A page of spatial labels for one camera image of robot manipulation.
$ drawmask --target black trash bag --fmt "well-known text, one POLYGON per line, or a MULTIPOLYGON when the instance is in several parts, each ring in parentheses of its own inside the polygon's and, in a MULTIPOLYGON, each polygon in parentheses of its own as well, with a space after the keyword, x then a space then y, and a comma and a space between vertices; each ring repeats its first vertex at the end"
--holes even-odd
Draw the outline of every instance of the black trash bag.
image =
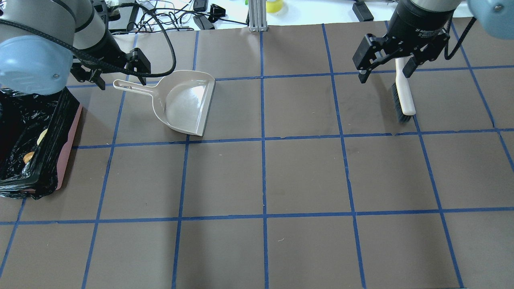
POLYGON ((55 191, 57 161, 79 106, 67 88, 49 96, 0 89, 0 196, 38 200, 55 191))

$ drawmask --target white brush handle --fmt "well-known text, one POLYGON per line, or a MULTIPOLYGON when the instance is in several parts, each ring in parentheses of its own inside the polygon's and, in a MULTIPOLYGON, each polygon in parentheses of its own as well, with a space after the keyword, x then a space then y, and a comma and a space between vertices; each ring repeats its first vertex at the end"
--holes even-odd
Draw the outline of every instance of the white brush handle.
POLYGON ((415 115, 416 108, 412 100, 411 87, 409 81, 403 75, 403 67, 405 66, 407 57, 396 59, 396 88, 398 89, 398 98, 400 99, 401 110, 405 115, 415 115))

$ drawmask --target metal post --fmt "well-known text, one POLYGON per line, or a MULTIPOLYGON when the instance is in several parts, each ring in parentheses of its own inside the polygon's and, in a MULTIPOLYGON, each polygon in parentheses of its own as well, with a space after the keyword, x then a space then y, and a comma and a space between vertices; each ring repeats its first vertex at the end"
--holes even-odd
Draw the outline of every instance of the metal post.
POLYGON ((268 31, 266 21, 266 0, 248 0, 250 31, 268 31))

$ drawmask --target thick black cable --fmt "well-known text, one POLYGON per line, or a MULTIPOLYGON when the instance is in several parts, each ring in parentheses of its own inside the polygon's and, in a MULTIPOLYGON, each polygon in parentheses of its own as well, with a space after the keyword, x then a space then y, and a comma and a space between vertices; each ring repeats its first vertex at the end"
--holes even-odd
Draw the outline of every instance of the thick black cable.
MULTIPOLYGON (((116 8, 133 7, 133 6, 136 6, 136 7, 139 7, 141 9, 143 9, 143 11, 147 12, 151 17, 153 17, 157 21, 157 24, 159 25, 161 30, 163 30, 163 31, 165 30, 164 27, 162 26, 160 20, 155 16, 155 13, 150 11, 148 8, 146 8, 145 6, 143 6, 143 5, 139 4, 139 3, 123 3, 123 4, 121 4, 119 6, 115 6, 113 8, 116 9, 116 8)), ((96 57, 91 56, 88 53, 85 53, 85 52, 83 52, 83 51, 73 47, 72 45, 69 45, 68 43, 66 43, 66 42, 64 42, 64 41, 62 41, 62 40, 60 40, 58 38, 55 38, 55 37, 53 37, 51 35, 48 35, 48 34, 46 34, 44 32, 41 32, 41 31, 39 31, 37 29, 34 29, 32 27, 29 27, 27 25, 24 25, 24 24, 21 24, 21 23, 18 23, 18 22, 9 21, 9 20, 5 20, 5 19, 0 19, 0 24, 5 24, 5 25, 8 25, 8 26, 16 27, 16 28, 19 28, 21 30, 24 30, 24 31, 30 32, 32 34, 35 34, 37 36, 43 37, 43 38, 45 38, 47 40, 50 40, 50 41, 52 41, 54 43, 57 43, 60 46, 70 50, 71 52, 74 53, 74 55, 77 58, 93 62, 93 63, 95 63, 95 64, 105 68, 106 70, 113 71, 113 72, 119 72, 119 73, 123 73, 123 74, 126 74, 126 75, 133 75, 133 76, 136 76, 136 77, 164 77, 164 76, 170 75, 175 70, 175 67, 177 65, 176 58, 175 58, 175 50, 173 49, 173 45, 171 44, 170 38, 168 37, 167 33, 163 33, 163 35, 164 35, 164 38, 166 38, 166 42, 168 43, 168 46, 170 47, 170 51, 171 51, 171 55, 172 55, 172 60, 173 60, 173 65, 172 65, 170 70, 168 70, 168 71, 166 71, 164 73, 151 74, 151 73, 140 73, 140 72, 137 72, 137 71, 132 71, 132 70, 129 70, 129 69, 121 68, 121 67, 112 65, 110 63, 104 62, 104 61, 102 61, 100 59, 97 59, 96 57)))
MULTIPOLYGON (((450 18, 450 20, 448 21, 448 25, 446 27, 447 32, 450 32, 452 21, 453 21, 453 17, 450 18)), ((468 26, 466 26, 466 29, 464 29, 464 31, 462 32, 461 37, 458 39, 457 44, 455 45, 454 49, 452 50, 452 52, 449 55, 448 55, 449 44, 448 44, 448 42, 446 43, 446 46, 445 46, 445 59, 446 60, 452 59, 453 56, 457 53, 458 49, 461 47, 462 43, 464 42, 466 35, 468 35, 469 30, 471 30, 471 28, 473 27, 473 24, 475 24, 475 22, 476 22, 476 18, 475 17, 471 18, 471 20, 468 23, 468 26)))

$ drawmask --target dustpan handle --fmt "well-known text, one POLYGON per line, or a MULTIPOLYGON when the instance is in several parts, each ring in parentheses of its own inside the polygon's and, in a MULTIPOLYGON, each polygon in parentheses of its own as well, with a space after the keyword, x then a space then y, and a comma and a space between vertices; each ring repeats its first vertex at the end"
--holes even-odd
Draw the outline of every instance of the dustpan handle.
POLYGON ((116 89, 126 92, 133 92, 138 94, 144 94, 149 96, 156 95, 156 90, 153 87, 141 85, 139 83, 129 82, 117 79, 113 82, 113 86, 116 89))

